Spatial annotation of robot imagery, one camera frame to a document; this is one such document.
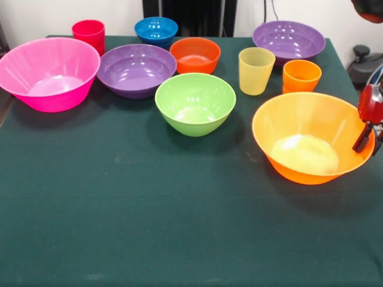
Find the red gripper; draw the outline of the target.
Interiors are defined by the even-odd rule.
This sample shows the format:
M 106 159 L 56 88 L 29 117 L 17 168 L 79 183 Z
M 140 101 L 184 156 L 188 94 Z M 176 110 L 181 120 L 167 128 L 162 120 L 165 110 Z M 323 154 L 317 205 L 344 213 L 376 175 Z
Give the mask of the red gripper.
M 353 150 L 361 153 L 369 142 L 369 136 L 373 130 L 372 123 L 382 122 L 382 87 L 380 85 L 368 84 L 363 89 L 358 102 L 358 113 L 366 124 L 353 145 Z

